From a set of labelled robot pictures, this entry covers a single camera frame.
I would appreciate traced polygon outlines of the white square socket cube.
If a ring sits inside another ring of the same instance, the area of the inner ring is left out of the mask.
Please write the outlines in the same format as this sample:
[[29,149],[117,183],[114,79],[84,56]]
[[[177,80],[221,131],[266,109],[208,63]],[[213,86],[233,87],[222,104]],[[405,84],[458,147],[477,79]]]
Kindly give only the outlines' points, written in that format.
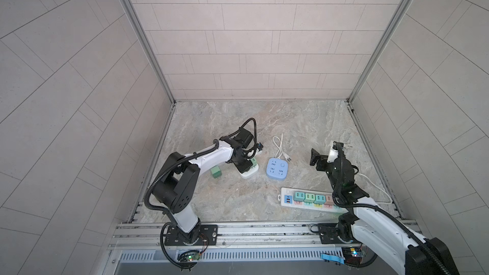
[[248,178],[250,178],[251,176],[255,175],[255,174],[258,172],[258,170],[259,170],[259,165],[258,165],[258,163],[257,163],[257,165],[255,165],[255,166],[253,166],[253,164],[252,164],[251,168],[250,168],[248,171],[246,171],[246,172],[244,172],[244,173],[241,173],[241,177],[242,177],[243,179],[248,179]]

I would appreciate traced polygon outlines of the green charger plug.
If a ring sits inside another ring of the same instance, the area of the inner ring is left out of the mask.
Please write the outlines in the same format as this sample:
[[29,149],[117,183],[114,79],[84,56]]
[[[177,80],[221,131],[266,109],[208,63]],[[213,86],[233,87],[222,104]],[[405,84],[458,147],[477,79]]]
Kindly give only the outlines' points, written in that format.
[[305,193],[304,202],[305,203],[314,203],[316,201],[316,195],[311,193]]
[[215,166],[213,168],[211,168],[211,175],[213,178],[219,178],[222,176],[222,170],[220,169],[219,166]]

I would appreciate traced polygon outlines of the white multicolour power strip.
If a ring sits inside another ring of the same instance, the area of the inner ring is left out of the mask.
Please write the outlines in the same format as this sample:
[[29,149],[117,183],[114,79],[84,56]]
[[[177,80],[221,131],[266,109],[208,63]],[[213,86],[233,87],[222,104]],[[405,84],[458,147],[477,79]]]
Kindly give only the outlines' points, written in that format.
[[344,214],[347,212],[345,208],[340,208],[336,205],[329,206],[329,205],[316,205],[314,203],[311,204],[305,202],[295,202],[294,192],[304,192],[304,193],[311,193],[314,195],[319,194],[323,196],[332,196],[332,194],[329,192],[318,192],[314,190],[303,190],[298,188],[282,187],[280,195],[278,196],[281,206],[286,208],[297,208],[302,210],[321,211],[321,212],[337,213],[337,214]]

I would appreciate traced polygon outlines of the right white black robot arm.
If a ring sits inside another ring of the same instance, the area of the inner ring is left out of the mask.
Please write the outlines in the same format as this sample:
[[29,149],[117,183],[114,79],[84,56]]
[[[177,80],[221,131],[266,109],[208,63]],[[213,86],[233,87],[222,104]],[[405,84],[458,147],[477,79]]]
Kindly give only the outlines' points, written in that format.
[[359,168],[346,158],[343,147],[333,142],[328,155],[312,149],[309,163],[326,173],[332,202],[346,211],[338,218],[338,239],[367,246],[397,274],[458,274],[442,240],[426,238],[405,226],[355,183]]

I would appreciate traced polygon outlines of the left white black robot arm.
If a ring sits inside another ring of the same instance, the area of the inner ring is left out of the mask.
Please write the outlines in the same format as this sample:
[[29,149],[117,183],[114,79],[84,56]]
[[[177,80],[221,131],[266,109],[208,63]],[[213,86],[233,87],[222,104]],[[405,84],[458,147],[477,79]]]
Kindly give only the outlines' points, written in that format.
[[174,152],[149,184],[144,206],[165,214],[182,233],[189,234],[200,226],[191,206],[200,175],[222,163],[234,164],[239,173],[245,173],[253,167],[252,158],[261,149],[257,133],[240,127],[213,140],[204,150],[185,155]]

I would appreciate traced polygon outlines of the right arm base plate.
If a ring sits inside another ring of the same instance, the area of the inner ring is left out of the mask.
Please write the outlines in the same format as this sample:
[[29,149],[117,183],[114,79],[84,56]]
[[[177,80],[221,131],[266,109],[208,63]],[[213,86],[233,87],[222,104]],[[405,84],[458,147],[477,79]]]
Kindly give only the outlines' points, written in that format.
[[322,244],[350,244],[355,241],[350,228],[343,224],[317,224],[316,228]]

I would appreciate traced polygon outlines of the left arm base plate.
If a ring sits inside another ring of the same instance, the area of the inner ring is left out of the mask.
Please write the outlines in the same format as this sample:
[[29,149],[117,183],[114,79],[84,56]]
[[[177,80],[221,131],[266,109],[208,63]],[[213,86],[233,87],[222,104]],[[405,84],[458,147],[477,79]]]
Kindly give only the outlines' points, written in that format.
[[191,231],[184,232],[171,224],[162,230],[165,246],[214,246],[217,234],[217,225],[197,224]]

